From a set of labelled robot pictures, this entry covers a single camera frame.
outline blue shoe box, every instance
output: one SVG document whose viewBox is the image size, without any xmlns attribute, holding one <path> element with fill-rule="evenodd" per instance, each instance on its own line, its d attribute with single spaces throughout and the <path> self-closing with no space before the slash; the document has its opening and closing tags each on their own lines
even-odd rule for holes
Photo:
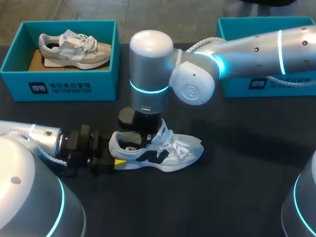
<svg viewBox="0 0 316 237">
<path fill-rule="evenodd" d="M 306 25 L 315 25 L 311 17 L 220 18 L 217 23 L 216 36 L 225 40 L 236 40 Z M 315 71 L 272 76 L 294 83 L 316 80 Z M 289 87 L 265 78 L 231 78 L 221 82 L 225 97 L 316 95 L 316 86 Z"/>
<path fill-rule="evenodd" d="M 67 29 L 112 45 L 109 70 L 29 72 L 39 36 L 59 36 Z M 0 74 L 15 101 L 115 100 L 120 44 L 116 21 L 22 22 Z"/>
</svg>

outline robotic arm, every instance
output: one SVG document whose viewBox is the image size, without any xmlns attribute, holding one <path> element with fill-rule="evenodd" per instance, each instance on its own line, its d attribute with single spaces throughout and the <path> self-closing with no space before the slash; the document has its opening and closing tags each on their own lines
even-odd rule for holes
<svg viewBox="0 0 316 237">
<path fill-rule="evenodd" d="M 316 66 L 316 26 L 217 41 L 201 41 L 182 52 L 165 33 L 135 34 L 130 42 L 133 108 L 161 113 L 169 87 L 185 103 L 200 105 L 211 98 L 219 79 L 285 75 Z"/>
</svg>

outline black n logo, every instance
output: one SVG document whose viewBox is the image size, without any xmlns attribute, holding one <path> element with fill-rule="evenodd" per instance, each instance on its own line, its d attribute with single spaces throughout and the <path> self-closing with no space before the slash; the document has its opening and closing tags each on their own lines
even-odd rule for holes
<svg viewBox="0 0 316 237">
<path fill-rule="evenodd" d="M 146 151 L 144 152 L 136 161 L 142 162 L 148 160 L 151 163 L 161 164 L 166 157 L 168 157 L 169 152 L 163 150 L 157 157 L 157 151 Z"/>
</svg>

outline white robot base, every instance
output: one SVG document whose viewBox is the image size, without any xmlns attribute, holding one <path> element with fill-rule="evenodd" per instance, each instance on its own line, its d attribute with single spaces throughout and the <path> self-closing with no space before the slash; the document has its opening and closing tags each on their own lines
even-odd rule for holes
<svg viewBox="0 0 316 237">
<path fill-rule="evenodd" d="M 82 204 L 36 155 L 2 136 L 0 163 L 1 237 L 84 236 Z"/>
<path fill-rule="evenodd" d="M 316 236 L 316 152 L 282 207 L 282 227 L 286 237 Z"/>
</svg>

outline new balance sneaker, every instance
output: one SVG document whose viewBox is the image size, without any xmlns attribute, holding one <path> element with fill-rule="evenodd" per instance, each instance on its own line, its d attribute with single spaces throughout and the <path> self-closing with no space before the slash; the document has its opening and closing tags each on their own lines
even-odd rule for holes
<svg viewBox="0 0 316 237">
<path fill-rule="evenodd" d="M 76 34 L 67 30 L 61 36 L 39 37 L 39 50 L 44 57 L 45 67 L 75 66 L 80 69 L 97 68 L 109 61 L 111 46 L 98 43 L 92 36 Z"/>
<path fill-rule="evenodd" d="M 146 148 L 140 147 L 141 136 L 137 132 L 115 132 L 109 150 L 116 159 L 126 160 L 119 169 L 138 169 L 145 166 L 171 172 L 194 163 L 203 153 L 201 140 L 181 134 L 173 134 L 162 119 L 162 125 Z"/>
</svg>

